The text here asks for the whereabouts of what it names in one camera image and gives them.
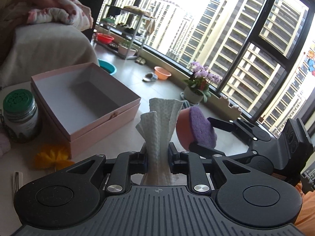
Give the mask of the pink purple round sponge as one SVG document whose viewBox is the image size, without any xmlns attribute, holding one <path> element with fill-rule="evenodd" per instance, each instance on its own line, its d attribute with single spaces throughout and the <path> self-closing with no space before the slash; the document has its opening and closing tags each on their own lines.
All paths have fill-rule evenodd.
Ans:
<svg viewBox="0 0 315 236">
<path fill-rule="evenodd" d="M 215 148 L 217 134 L 202 111 L 196 107 L 182 109 L 176 123 L 176 134 L 179 143 L 185 150 L 189 150 L 191 143 L 198 143 L 208 148 Z"/>
</svg>

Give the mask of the white paper towel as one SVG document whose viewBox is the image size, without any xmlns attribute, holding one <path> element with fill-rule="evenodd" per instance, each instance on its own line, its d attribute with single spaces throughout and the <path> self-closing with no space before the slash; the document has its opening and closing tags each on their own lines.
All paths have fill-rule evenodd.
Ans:
<svg viewBox="0 0 315 236">
<path fill-rule="evenodd" d="M 172 185 L 168 146 L 183 103 L 174 99 L 152 98 L 149 112 L 140 116 L 136 129 L 145 141 L 147 173 L 141 185 Z"/>
</svg>

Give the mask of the orange fabric flower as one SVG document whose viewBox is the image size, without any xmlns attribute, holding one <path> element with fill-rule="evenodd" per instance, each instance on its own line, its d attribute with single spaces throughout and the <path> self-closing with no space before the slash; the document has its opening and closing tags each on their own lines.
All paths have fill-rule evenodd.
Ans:
<svg viewBox="0 0 315 236">
<path fill-rule="evenodd" d="M 75 164 L 70 158 L 70 151 L 66 146 L 45 145 L 34 156 L 33 167 L 35 169 L 62 170 Z"/>
</svg>

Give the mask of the lilac fluffy sock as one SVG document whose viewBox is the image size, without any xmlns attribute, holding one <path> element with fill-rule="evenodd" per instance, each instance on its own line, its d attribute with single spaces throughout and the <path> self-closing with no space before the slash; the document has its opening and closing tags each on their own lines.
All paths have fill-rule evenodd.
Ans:
<svg viewBox="0 0 315 236">
<path fill-rule="evenodd" d="M 5 133 L 0 133 L 0 156 L 9 152 L 11 149 L 10 140 Z"/>
</svg>

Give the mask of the purple orchid in white pot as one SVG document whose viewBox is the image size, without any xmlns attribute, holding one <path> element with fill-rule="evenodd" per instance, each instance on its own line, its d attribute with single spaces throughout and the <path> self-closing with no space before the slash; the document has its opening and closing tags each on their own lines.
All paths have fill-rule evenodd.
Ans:
<svg viewBox="0 0 315 236">
<path fill-rule="evenodd" d="M 209 72 L 207 66 L 201 65 L 197 61 L 190 64 L 192 75 L 189 79 L 184 80 L 186 87 L 184 89 L 184 99 L 188 102 L 197 104 L 201 101 L 207 102 L 211 96 L 210 84 L 219 84 L 220 76 Z"/>
</svg>

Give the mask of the pink cardboard box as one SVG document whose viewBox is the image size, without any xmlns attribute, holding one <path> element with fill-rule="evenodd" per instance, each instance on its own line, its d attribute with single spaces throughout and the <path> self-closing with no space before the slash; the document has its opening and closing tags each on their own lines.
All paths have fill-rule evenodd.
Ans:
<svg viewBox="0 0 315 236">
<path fill-rule="evenodd" d="M 95 63 L 34 75 L 31 90 L 72 158 L 132 121 L 141 100 Z"/>
</svg>

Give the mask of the orange plastic basin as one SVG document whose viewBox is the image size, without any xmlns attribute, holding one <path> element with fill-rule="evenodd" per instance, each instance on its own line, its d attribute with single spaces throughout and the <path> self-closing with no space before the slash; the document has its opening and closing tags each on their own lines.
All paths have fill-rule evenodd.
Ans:
<svg viewBox="0 0 315 236">
<path fill-rule="evenodd" d="M 167 80 L 171 76 L 170 72 L 158 66 L 154 67 L 154 73 L 157 75 L 158 79 L 160 80 Z"/>
</svg>

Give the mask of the grey slipper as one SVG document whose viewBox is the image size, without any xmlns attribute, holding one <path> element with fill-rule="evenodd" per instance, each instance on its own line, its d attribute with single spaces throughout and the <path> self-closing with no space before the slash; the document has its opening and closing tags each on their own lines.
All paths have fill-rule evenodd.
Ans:
<svg viewBox="0 0 315 236">
<path fill-rule="evenodd" d="M 143 82 L 155 82 L 157 80 L 158 76 L 155 73 L 147 73 L 142 79 Z"/>
</svg>

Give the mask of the teal plastic basin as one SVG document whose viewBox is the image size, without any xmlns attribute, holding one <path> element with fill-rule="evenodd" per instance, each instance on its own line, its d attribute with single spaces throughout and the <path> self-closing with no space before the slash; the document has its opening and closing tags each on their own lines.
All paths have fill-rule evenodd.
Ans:
<svg viewBox="0 0 315 236">
<path fill-rule="evenodd" d="M 117 68 L 113 64 L 104 60 L 100 60 L 100 59 L 98 59 L 98 63 L 99 63 L 99 66 L 102 69 L 104 69 L 106 72 L 108 72 L 110 75 L 116 74 Z"/>
</svg>

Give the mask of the metal hair clip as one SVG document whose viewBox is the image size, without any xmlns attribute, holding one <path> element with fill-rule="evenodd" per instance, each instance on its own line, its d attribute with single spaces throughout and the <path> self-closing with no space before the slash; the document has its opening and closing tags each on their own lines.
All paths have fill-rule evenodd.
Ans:
<svg viewBox="0 0 315 236">
<path fill-rule="evenodd" d="M 17 193 L 17 191 L 23 185 L 23 173 L 19 171 L 15 171 L 13 173 L 13 192 Z"/>
</svg>

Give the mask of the green lid glass jar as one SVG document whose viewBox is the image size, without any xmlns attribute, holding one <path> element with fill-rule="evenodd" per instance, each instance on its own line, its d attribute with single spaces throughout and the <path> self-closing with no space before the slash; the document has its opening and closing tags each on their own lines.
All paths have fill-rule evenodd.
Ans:
<svg viewBox="0 0 315 236">
<path fill-rule="evenodd" d="M 38 136 L 42 122 L 31 91 L 16 89 L 3 100 L 1 122 L 8 136 L 15 142 L 26 143 Z"/>
</svg>

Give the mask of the red plastic basin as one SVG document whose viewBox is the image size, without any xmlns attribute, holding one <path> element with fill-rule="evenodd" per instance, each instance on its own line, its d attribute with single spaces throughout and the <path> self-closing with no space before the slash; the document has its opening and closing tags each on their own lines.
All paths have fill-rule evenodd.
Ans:
<svg viewBox="0 0 315 236">
<path fill-rule="evenodd" d="M 114 37 L 107 34 L 103 34 L 103 33 L 97 33 L 96 38 L 97 38 L 97 41 L 103 44 L 110 44 L 112 41 L 114 41 Z"/>
</svg>

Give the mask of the metal shelf rack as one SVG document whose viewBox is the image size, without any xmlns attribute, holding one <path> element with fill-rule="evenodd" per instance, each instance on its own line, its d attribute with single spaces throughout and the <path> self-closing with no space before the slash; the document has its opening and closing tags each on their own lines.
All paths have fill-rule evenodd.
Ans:
<svg viewBox="0 0 315 236">
<path fill-rule="evenodd" d="M 141 8 L 141 0 L 104 0 L 94 41 L 124 60 L 139 60 L 140 53 L 154 28 L 151 12 Z M 103 33 L 114 37 L 110 44 L 97 41 L 96 34 Z"/>
</svg>

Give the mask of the beige covered sofa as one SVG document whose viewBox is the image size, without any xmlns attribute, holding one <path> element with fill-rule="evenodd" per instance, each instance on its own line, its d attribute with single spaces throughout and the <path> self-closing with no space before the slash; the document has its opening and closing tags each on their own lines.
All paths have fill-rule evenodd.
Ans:
<svg viewBox="0 0 315 236">
<path fill-rule="evenodd" d="M 1 28 L 1 87 L 70 65 L 97 63 L 83 32 L 58 22 L 28 25 L 26 17 Z"/>
</svg>

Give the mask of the pink floral blanket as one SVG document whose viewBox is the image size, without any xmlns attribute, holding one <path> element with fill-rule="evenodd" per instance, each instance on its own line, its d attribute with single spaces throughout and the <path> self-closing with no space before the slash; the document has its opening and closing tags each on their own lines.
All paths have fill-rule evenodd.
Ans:
<svg viewBox="0 0 315 236">
<path fill-rule="evenodd" d="M 26 24 L 58 22 L 79 31 L 92 28 L 91 9 L 79 0 L 10 0 L 1 9 L 1 28 L 26 17 Z"/>
</svg>

